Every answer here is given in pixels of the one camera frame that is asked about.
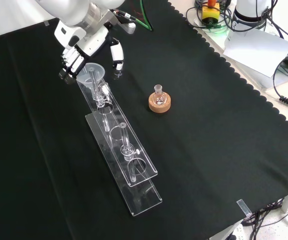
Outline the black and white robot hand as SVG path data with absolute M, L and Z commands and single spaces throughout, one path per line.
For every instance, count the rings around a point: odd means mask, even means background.
M 115 72 L 121 73 L 124 65 L 124 52 L 119 40 L 109 34 L 110 23 L 106 23 L 93 35 L 87 35 L 81 27 L 66 26 L 59 21 L 54 35 L 64 47 L 61 54 L 61 70 L 59 77 L 67 84 L 76 81 L 91 58 L 109 44 Z

